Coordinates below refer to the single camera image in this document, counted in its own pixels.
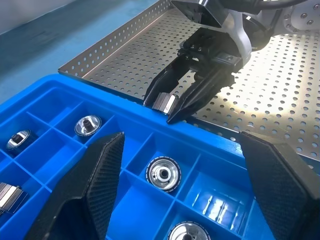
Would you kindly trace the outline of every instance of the metal cylinder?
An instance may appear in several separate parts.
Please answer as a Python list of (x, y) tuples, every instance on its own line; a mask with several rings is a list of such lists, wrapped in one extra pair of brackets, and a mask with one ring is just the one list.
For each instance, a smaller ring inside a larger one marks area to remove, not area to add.
[(198, 223), (183, 221), (174, 226), (167, 240), (211, 240), (209, 233)]
[(149, 163), (145, 178), (155, 187), (169, 193), (178, 187), (181, 181), (181, 169), (172, 158), (159, 156)]
[(16, 157), (28, 146), (30, 146), (38, 136), (32, 133), (30, 130), (22, 130), (11, 136), (6, 144), (6, 150), (13, 156)]
[(102, 120), (95, 115), (82, 117), (74, 126), (74, 131), (78, 136), (88, 137), (95, 134), (102, 126)]

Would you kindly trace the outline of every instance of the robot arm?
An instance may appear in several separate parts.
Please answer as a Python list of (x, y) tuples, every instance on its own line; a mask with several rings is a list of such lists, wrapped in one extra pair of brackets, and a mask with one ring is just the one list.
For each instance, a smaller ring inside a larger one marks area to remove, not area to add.
[[(232, 73), (279, 34), (318, 34), (318, 0), (172, 0), (199, 29), (180, 44), (178, 57), (161, 71), (146, 91), (143, 105), (168, 115), (167, 123), (185, 120), (203, 108)], [(171, 94), (179, 80), (194, 71), (195, 82), (180, 96)]]

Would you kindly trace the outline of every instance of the metal bearing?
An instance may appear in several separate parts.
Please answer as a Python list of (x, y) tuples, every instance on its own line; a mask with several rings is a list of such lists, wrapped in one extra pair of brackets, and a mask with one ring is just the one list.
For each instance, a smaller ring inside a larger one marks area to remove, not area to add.
[(181, 169), (172, 158), (159, 156), (149, 163), (146, 168), (145, 178), (155, 187), (169, 193), (180, 184)]
[(19, 131), (13, 134), (6, 144), (6, 149), (14, 157), (31, 145), (38, 137), (30, 130)]
[(91, 136), (96, 133), (102, 125), (101, 118), (95, 115), (88, 115), (81, 118), (74, 126), (74, 131), (81, 137)]
[(167, 240), (211, 240), (209, 233), (193, 221), (183, 221), (174, 226)]

